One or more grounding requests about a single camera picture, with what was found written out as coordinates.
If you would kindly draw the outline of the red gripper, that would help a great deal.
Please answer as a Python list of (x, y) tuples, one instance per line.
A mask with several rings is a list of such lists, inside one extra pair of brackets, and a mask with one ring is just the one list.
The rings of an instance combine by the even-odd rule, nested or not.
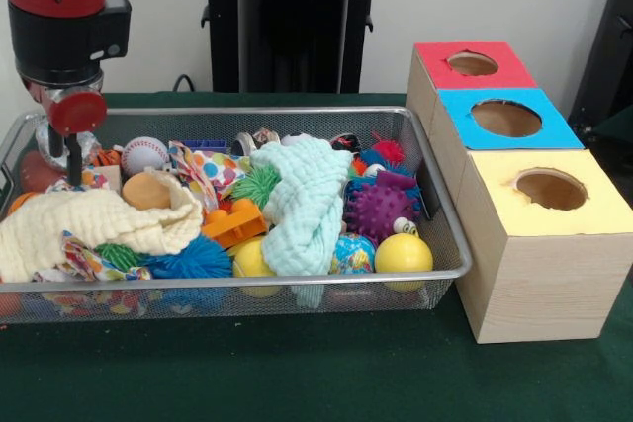
[(22, 77), (22, 82), (31, 97), (44, 109), (48, 127), (48, 150), (53, 158), (64, 152), (64, 137), (68, 148), (67, 178), (72, 187), (82, 183), (82, 149), (76, 133), (93, 131), (107, 115), (107, 105), (101, 93), (102, 76), (70, 81), (36, 81)]

